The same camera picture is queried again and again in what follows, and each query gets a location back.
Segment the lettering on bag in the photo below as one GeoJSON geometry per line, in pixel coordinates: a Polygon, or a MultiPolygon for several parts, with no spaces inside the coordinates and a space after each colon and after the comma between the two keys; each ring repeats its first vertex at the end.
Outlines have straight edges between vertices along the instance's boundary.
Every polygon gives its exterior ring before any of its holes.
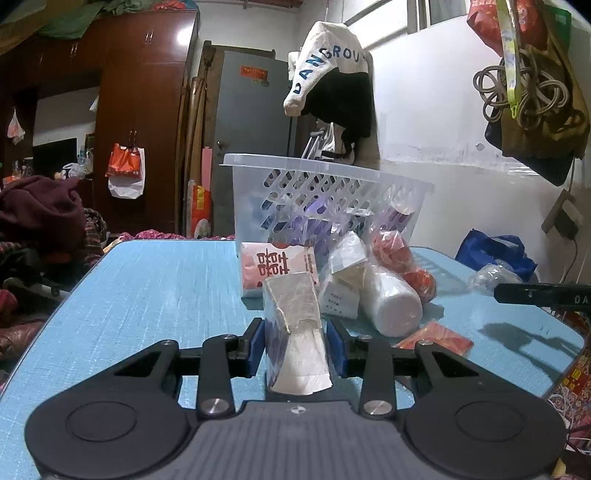
{"type": "MultiPolygon", "coordinates": [[[[341,56],[345,60],[352,59],[355,63],[359,62],[359,52],[358,51],[356,52],[355,50],[351,50],[348,47],[346,47],[343,50],[339,45],[335,45],[335,46],[333,46],[332,51],[329,48],[320,47],[318,50],[318,55],[311,54],[310,58],[306,60],[306,63],[311,65],[314,68],[318,68],[320,65],[325,63],[325,61],[322,59],[322,57],[324,57],[326,60],[330,60],[332,57],[339,59],[339,58],[341,58],[341,56]]],[[[302,77],[304,80],[307,80],[308,75],[310,75],[310,73],[314,73],[314,70],[310,70],[310,68],[306,68],[304,70],[300,70],[298,72],[298,75],[300,77],[302,77]]],[[[296,95],[301,94],[301,83],[295,84],[293,93],[295,93],[296,95]]]]}

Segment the pink tissue pack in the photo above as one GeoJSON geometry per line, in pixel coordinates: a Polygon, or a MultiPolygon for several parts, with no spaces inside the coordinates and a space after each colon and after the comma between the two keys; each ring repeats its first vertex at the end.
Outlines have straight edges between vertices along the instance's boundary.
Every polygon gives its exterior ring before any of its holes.
{"type": "Polygon", "coordinates": [[[268,277],[309,272],[318,287],[318,271],[313,247],[276,247],[273,244],[244,242],[240,245],[242,296],[261,297],[262,283],[268,277]]]}

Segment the blue table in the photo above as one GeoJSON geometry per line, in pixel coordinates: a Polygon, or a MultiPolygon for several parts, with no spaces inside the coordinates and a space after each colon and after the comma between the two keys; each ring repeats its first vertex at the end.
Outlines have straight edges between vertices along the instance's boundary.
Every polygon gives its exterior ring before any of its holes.
{"type": "MultiPolygon", "coordinates": [[[[499,305],[470,293],[472,271],[438,252],[414,248],[417,262],[436,277],[439,294],[423,322],[437,319],[475,345],[467,357],[542,396],[566,372],[583,339],[536,307],[499,305]]],[[[23,357],[0,398],[0,479],[37,479],[23,428],[45,399],[158,340],[182,348],[211,336],[241,334],[261,316],[257,301],[240,298],[233,242],[133,241],[115,247],[76,287],[47,322],[23,357]]],[[[348,322],[352,333],[377,335],[363,320],[348,322]]],[[[277,398],[265,393],[264,360],[255,379],[234,379],[237,406],[243,400],[277,398]]],[[[335,381],[309,399],[358,402],[359,380],[335,381]]],[[[194,407],[196,379],[187,378],[179,402],[194,407]]],[[[397,387],[400,407],[411,394],[397,387]]]]}

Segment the red plastic bag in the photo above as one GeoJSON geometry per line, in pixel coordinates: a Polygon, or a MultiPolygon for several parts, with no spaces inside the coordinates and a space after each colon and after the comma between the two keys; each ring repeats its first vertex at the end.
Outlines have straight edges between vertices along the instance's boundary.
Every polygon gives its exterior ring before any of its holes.
{"type": "MultiPolygon", "coordinates": [[[[516,0],[521,44],[533,45],[538,50],[546,50],[548,30],[535,0],[516,0]]],[[[468,12],[468,25],[476,32],[485,45],[503,56],[501,28],[496,16],[496,0],[472,0],[468,12]]]]}
{"type": "Polygon", "coordinates": [[[424,268],[418,268],[402,275],[414,291],[417,292],[421,303],[425,305],[437,296],[437,283],[435,278],[424,268]]]}
{"type": "Polygon", "coordinates": [[[398,348],[413,349],[414,344],[419,340],[431,340],[449,351],[458,355],[464,355],[472,346],[472,340],[463,337],[459,333],[439,325],[437,322],[429,322],[420,330],[414,332],[411,336],[406,337],[402,342],[394,345],[398,348]]]}
{"type": "Polygon", "coordinates": [[[124,176],[141,178],[142,160],[137,148],[122,147],[118,143],[113,147],[105,177],[124,176]]]}
{"type": "Polygon", "coordinates": [[[380,265],[396,273],[413,270],[414,258],[400,232],[379,231],[371,242],[371,252],[380,265]]]}

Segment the plastic basket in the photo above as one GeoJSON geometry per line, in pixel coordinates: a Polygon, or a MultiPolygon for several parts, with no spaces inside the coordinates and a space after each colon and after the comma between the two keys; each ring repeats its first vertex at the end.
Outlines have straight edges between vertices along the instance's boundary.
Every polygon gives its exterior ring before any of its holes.
{"type": "Polygon", "coordinates": [[[301,158],[226,154],[233,170],[236,250],[242,242],[313,245],[321,267],[348,231],[376,228],[408,242],[433,185],[367,168],[301,158]]]}

